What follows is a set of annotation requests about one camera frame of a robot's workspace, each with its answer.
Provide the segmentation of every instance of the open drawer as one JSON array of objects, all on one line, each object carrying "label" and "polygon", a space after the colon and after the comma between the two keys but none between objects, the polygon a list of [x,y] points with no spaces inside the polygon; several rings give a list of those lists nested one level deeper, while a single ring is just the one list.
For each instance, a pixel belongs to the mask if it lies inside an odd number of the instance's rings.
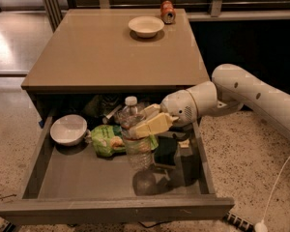
[{"label": "open drawer", "polygon": [[[126,155],[98,158],[92,144],[61,148],[50,137],[47,117],[20,199],[0,203],[13,224],[219,219],[234,206],[218,198],[199,133],[188,126],[189,147],[178,148],[175,169],[152,166],[135,172]],[[168,131],[183,135],[183,131]]]}]

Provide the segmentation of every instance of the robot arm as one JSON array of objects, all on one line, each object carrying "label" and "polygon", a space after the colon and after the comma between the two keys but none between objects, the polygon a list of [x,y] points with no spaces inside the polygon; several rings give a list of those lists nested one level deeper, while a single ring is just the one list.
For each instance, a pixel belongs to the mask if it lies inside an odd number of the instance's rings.
[{"label": "robot arm", "polygon": [[221,116],[250,107],[290,140],[290,95],[262,82],[242,68],[218,66],[212,81],[168,95],[144,110],[147,120],[131,128],[134,137],[183,127],[198,118]]}]

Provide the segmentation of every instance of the white bowl on table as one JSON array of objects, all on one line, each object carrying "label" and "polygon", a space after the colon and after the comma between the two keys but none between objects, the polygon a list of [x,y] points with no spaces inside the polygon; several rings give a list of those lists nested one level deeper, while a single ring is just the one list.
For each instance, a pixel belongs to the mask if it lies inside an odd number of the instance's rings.
[{"label": "white bowl on table", "polygon": [[87,122],[79,115],[71,114],[56,120],[50,128],[52,139],[64,146],[81,142],[87,131]]},{"label": "white bowl on table", "polygon": [[163,27],[164,22],[153,16],[140,16],[129,22],[129,28],[140,38],[153,38]]}]

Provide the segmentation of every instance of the floor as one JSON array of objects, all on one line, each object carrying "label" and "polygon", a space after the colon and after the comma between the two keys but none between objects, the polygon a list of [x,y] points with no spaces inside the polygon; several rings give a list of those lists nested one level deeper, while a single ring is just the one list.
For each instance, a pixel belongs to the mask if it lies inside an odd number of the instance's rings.
[{"label": "floor", "polygon": [[[0,14],[0,71],[28,71],[52,32],[45,14]],[[22,78],[0,77],[0,202],[18,189],[41,133],[40,117]],[[233,197],[231,212],[252,224],[262,218],[277,173],[290,155],[290,142],[251,111],[204,117],[201,133],[219,197]],[[290,232],[290,161],[265,216],[269,231]],[[7,221],[0,218],[0,231]],[[220,220],[174,221],[145,229],[138,223],[20,226],[17,231],[238,231]]]}]

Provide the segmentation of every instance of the green package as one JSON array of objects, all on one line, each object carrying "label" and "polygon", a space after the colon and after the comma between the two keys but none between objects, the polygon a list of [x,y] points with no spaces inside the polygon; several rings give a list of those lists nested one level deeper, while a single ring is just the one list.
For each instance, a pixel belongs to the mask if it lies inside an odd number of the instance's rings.
[{"label": "green package", "polygon": [[[101,125],[91,131],[93,146],[97,156],[111,157],[115,153],[125,153],[126,148],[122,139],[121,128],[118,125]],[[158,147],[156,138],[151,135],[151,148]]]}]

